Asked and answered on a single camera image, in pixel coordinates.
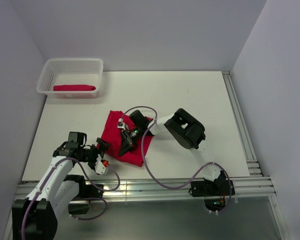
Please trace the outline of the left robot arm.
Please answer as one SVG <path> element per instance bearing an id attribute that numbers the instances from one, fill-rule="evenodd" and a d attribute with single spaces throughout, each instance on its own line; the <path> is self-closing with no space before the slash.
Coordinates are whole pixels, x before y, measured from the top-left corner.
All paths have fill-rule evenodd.
<path id="1" fill-rule="evenodd" d="M 73 200 L 102 201 L 104 186 L 87 184 L 88 176 L 70 174 L 75 165 L 86 163 L 98 175 L 104 174 L 103 159 L 109 143 L 97 138 L 87 146 L 87 135 L 71 131 L 67 141 L 57 147 L 51 163 L 35 188 L 12 205 L 12 238 L 14 240 L 52 240 L 58 218 Z"/>

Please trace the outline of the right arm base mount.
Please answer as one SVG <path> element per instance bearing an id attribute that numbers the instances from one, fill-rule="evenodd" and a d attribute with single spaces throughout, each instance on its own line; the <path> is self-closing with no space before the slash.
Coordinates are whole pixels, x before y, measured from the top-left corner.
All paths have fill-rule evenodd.
<path id="1" fill-rule="evenodd" d="M 229 184 L 227 178 L 215 179 L 214 181 L 207 179 L 193 181 L 188 193 L 194 198 L 208 198 L 204 200 L 204 205 L 211 212 L 222 211 L 227 205 L 226 197 L 236 194 L 233 181 L 231 180 Z"/>

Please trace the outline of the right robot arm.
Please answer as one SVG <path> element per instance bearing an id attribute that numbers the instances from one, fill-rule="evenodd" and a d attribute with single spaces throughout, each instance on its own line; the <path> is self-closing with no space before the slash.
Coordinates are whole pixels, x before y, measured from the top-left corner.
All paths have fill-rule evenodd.
<path id="1" fill-rule="evenodd" d="M 200 143 L 206 140 L 205 127 L 195 117 L 183 108 L 166 117 L 158 117 L 157 111 L 150 106 L 135 106 L 126 110 L 119 118 L 117 128 L 120 130 L 121 145 L 118 156 L 122 157 L 127 152 L 134 151 L 137 141 L 141 140 L 141 157 L 150 177 L 161 187 L 169 190 L 178 190 L 189 185 L 196 176 L 208 166 L 216 166 L 220 169 L 220 177 L 228 183 L 229 190 L 232 189 L 231 180 L 226 170 L 218 163 L 212 161 L 201 166 L 194 175 L 179 186 L 168 186 L 160 182 L 151 172 L 146 162 L 145 138 L 158 134 L 170 133 L 174 139 L 187 150 L 198 150 Z"/>

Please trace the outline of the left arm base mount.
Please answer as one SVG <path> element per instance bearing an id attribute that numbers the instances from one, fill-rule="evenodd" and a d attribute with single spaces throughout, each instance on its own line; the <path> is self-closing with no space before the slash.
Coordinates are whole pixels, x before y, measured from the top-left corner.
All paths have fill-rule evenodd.
<path id="1" fill-rule="evenodd" d="M 91 184 L 85 186 L 82 194 L 76 196 L 68 205 L 68 213 L 70 215 L 86 215 L 90 210 L 92 200 L 84 200 L 87 198 L 102 198 L 103 191 L 95 188 Z"/>

